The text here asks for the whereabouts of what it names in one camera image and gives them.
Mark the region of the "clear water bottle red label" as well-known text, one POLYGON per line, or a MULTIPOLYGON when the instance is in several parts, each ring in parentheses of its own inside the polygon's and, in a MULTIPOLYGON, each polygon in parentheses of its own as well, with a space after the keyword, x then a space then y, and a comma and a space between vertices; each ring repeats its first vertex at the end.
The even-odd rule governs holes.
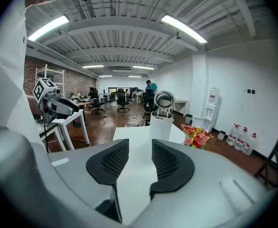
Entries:
POLYGON ((234 148, 238 151, 241 151, 242 148, 244 147, 247 137, 248 137, 248 129, 247 127, 243 127, 243 129, 239 132, 238 136, 236 137, 234 148))
POLYGON ((257 134, 253 133, 248 139, 246 140, 244 147, 242 148, 242 152, 249 156, 251 155, 254 148, 257 146, 257 134))
POLYGON ((231 128, 230 133, 226 140, 226 142, 229 146, 233 146, 235 144, 235 141, 239 135, 239 132, 240 132, 240 125, 234 124, 234 126, 231 128))

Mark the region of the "white water dispenser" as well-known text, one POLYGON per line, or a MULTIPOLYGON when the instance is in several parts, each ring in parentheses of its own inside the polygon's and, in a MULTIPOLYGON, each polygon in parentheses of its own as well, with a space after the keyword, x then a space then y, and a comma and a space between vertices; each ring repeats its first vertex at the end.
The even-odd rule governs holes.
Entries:
POLYGON ((210 133, 218 116, 219 89, 211 88, 203 111, 203 128, 210 133))

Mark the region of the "white metal shelf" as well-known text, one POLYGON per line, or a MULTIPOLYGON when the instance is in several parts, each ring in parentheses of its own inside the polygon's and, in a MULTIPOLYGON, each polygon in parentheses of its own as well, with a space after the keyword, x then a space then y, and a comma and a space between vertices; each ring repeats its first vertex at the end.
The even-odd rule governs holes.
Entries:
POLYGON ((50 69, 48 65, 45 64, 45 66, 40 69, 36 68, 35 84, 38 82, 38 79, 40 77, 51 80, 55 85, 59 87, 62 96, 65 96, 65 71, 63 69, 50 69))

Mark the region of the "person in white shirt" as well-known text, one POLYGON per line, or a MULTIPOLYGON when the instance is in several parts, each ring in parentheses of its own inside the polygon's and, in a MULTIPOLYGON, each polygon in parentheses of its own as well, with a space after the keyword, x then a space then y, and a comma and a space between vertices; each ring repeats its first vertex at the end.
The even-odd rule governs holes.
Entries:
POLYGON ((27 46, 25 0, 12 0, 0 17, 0 127, 45 149, 23 89, 27 46))

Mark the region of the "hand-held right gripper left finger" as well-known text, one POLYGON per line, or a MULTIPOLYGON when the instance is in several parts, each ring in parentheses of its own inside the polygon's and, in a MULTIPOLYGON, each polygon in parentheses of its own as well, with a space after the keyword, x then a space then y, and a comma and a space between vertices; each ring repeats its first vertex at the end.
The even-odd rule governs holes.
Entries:
POLYGON ((38 170, 47 189, 84 222, 96 218, 122 223, 117 179, 129 159, 129 140, 65 152, 46 153, 34 145, 38 170))

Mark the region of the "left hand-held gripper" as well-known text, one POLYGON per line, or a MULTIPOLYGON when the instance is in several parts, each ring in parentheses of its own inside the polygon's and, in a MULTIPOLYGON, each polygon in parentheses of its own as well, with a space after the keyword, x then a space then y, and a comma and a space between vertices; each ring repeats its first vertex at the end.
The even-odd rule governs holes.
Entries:
POLYGON ((48 78, 39 78, 33 89, 33 95, 42 113, 44 124, 49 124, 56 117, 68 118, 79 106, 70 99, 60 98, 60 89, 48 78))

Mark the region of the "white electric kettle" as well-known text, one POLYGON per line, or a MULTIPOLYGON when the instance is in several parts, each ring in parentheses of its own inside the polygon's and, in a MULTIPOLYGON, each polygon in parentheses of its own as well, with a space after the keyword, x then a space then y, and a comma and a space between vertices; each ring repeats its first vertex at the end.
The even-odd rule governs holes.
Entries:
POLYGON ((170 110, 174 106, 175 97, 168 91, 159 91, 154 97, 154 103, 158 108, 150 116, 148 139, 150 145, 153 139, 169 140, 173 124, 173 114, 170 110))

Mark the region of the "person's left forearm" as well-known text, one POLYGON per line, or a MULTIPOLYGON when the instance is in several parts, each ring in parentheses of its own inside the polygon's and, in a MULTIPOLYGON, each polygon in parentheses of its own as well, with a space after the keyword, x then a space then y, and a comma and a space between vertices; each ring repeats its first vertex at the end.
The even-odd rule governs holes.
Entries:
POLYGON ((29 107, 30 107, 32 114, 42 116, 42 112, 39 109, 39 106, 38 106, 38 103, 37 103, 35 97, 30 96, 30 95, 26 95, 26 97, 27 97, 29 107))

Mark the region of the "white side table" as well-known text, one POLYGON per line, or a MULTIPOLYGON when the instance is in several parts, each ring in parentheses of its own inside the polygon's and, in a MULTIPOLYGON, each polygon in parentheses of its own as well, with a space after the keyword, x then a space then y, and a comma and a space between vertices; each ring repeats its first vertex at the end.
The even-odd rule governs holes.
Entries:
POLYGON ((53 122, 49 123, 46 127, 44 127, 42 124, 39 124, 39 123, 37 124, 37 127, 39 128, 39 136, 40 136, 41 140, 45 142, 45 147, 46 147, 46 144, 48 143, 46 141, 46 138, 49 135, 54 134, 56 141, 62 151, 67 151, 67 149, 65 148, 65 146, 63 144, 64 140, 67 143, 68 149, 74 150, 75 148, 72 144, 70 135, 67 131, 67 125, 69 123, 73 122, 74 120, 76 120, 77 118, 80 119, 80 127, 82 128, 85 142, 86 142, 86 144, 89 145, 90 141, 89 141, 87 131, 86 131, 86 124, 85 124, 85 120, 84 120, 84 110, 80 109, 79 112, 74 113, 73 115, 69 116, 67 119, 56 119, 53 122))

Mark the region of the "colourful flower bouquet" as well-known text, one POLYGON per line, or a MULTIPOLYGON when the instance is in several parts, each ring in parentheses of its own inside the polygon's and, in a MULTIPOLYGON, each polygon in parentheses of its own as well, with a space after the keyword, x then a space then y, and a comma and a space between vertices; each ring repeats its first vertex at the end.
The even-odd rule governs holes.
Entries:
POLYGON ((204 128, 184 124, 181 127, 185 134, 183 144, 192 148, 205 149, 207 141, 213 138, 204 128))

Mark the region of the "white office desk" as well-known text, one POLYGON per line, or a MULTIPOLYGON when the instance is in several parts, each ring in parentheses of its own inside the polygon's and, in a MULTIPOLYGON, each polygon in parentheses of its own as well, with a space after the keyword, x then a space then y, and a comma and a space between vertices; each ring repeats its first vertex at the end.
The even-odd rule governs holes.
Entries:
POLYGON ((183 99, 175 99, 174 107, 175 111, 179 110, 179 113, 181 113, 183 117, 185 117, 189 110, 189 101, 183 99))

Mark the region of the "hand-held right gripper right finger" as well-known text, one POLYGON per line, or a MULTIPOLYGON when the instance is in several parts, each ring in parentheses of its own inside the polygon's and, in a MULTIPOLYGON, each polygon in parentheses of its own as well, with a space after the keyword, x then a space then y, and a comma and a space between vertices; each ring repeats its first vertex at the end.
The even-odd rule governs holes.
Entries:
POLYGON ((157 182, 132 228, 249 228, 276 195, 227 158, 153 140, 157 182))

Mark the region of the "black office chair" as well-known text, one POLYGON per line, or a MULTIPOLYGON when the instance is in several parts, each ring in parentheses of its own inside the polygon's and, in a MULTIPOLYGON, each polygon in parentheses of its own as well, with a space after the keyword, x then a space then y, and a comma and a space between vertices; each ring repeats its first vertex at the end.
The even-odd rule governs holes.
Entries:
POLYGON ((92 113, 99 113, 100 111, 105 112, 105 110, 102 108, 104 103, 99 101, 98 94, 96 92, 90 92, 89 93, 91 100, 93 101, 93 107, 95 108, 92 113))
POLYGON ((117 108, 117 112, 120 112, 121 110, 129 111, 130 109, 126 107, 126 105, 129 104, 129 102, 126 100, 125 97, 125 91, 123 89, 119 89, 116 92, 116 96, 117 96, 117 104, 120 106, 117 108))
POLYGON ((144 116, 146 117, 150 115, 153 111, 156 111, 158 109, 158 106, 154 102, 154 93, 153 92, 145 92, 143 93, 143 98, 144 98, 144 116))

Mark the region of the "black metal chair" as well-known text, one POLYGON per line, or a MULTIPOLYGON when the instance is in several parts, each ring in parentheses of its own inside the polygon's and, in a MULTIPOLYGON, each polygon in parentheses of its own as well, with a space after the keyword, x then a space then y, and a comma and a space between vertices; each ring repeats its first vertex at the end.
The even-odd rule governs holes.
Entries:
POLYGON ((254 177, 261 178, 264 186, 278 187, 278 139, 270 152, 269 156, 265 159, 263 165, 254 174, 254 177), (273 169, 277 173, 277 181, 273 182, 269 177, 269 170, 273 169))

